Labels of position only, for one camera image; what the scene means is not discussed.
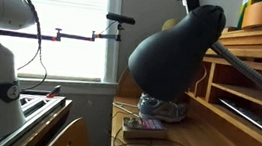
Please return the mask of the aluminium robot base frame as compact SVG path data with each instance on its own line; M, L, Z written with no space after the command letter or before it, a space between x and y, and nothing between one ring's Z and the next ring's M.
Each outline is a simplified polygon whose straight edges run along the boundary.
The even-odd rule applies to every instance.
M60 94L57 85L52 91L25 90L20 102L26 123L0 139L0 146L47 146L66 122L72 101Z

